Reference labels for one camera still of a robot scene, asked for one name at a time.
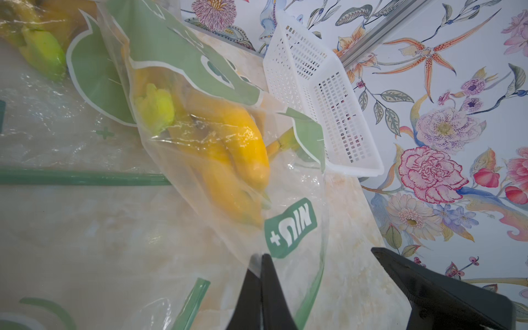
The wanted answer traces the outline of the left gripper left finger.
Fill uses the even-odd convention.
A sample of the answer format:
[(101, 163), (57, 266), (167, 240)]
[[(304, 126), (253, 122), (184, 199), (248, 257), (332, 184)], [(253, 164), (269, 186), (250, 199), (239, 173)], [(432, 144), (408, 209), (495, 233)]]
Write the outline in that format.
[(253, 254), (247, 267), (232, 318), (227, 330), (259, 330), (261, 329), (261, 256)]

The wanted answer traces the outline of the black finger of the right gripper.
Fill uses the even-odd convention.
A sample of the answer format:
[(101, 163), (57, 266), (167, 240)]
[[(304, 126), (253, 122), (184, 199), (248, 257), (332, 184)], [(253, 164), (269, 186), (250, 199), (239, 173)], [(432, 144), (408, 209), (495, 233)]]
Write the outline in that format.
[(407, 329), (515, 329), (506, 296), (433, 272), (385, 247), (371, 252), (408, 298)]

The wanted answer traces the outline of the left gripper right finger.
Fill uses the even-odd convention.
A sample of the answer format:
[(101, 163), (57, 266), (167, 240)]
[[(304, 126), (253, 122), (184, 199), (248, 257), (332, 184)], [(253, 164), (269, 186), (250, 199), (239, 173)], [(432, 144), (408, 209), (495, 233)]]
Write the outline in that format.
[(279, 277), (269, 254), (264, 254), (261, 260), (261, 297), (264, 329), (298, 329), (287, 306)]

